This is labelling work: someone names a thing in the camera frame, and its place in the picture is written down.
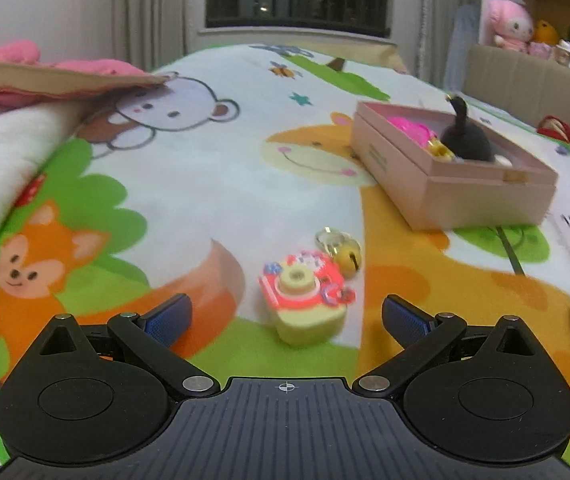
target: silver screw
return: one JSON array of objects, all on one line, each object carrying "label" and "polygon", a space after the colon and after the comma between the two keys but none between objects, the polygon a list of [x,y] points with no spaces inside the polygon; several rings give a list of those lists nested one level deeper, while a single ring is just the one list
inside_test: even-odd
[{"label": "silver screw", "polygon": [[190,392],[206,392],[214,385],[214,381],[203,375],[188,377],[182,382],[182,387]]},{"label": "silver screw", "polygon": [[389,380],[380,375],[366,375],[358,381],[358,384],[370,392],[382,392],[390,386]]}]

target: pink box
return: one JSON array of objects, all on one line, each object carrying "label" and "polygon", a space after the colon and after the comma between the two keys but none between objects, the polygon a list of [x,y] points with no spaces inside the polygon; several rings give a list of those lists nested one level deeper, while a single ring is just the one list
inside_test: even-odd
[{"label": "pink box", "polygon": [[531,153],[474,121],[495,153],[513,164],[445,162],[434,158],[387,118],[400,116],[440,134],[454,121],[443,112],[360,102],[351,145],[415,231],[540,224],[558,175]]}]

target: curtain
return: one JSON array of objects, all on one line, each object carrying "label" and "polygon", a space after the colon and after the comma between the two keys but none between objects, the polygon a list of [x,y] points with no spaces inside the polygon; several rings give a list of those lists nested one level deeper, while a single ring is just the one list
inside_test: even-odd
[{"label": "curtain", "polygon": [[437,87],[443,85],[447,51],[458,8],[480,6],[481,0],[422,0],[416,73]]},{"label": "curtain", "polygon": [[154,70],[185,54],[184,0],[112,0],[118,59]]}]

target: play mat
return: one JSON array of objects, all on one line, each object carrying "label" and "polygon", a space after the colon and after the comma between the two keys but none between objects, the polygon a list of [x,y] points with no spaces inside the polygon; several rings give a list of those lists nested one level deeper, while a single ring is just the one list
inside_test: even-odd
[{"label": "play mat", "polygon": [[[412,233],[350,149],[359,100],[452,112],[393,70],[300,48],[232,46],[164,67],[165,89],[100,110],[18,200],[0,234],[0,381],[60,312],[81,324],[178,292],[193,323],[173,350],[230,376],[345,376],[399,352],[381,304],[399,294],[470,324],[521,316],[570,384],[570,150],[473,108],[560,174],[540,226]],[[356,301],[332,341],[281,343],[260,293],[266,262],[330,226],[359,240]],[[8,281],[20,269],[24,285]],[[0,459],[6,453],[0,441]],[[565,459],[570,463],[570,446]]]}]

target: beige headboard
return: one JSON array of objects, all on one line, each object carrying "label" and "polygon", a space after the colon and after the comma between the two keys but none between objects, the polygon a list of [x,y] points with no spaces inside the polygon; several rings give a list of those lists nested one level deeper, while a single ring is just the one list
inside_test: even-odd
[{"label": "beige headboard", "polygon": [[548,115],[570,125],[570,70],[552,61],[475,45],[463,92],[534,127]]}]

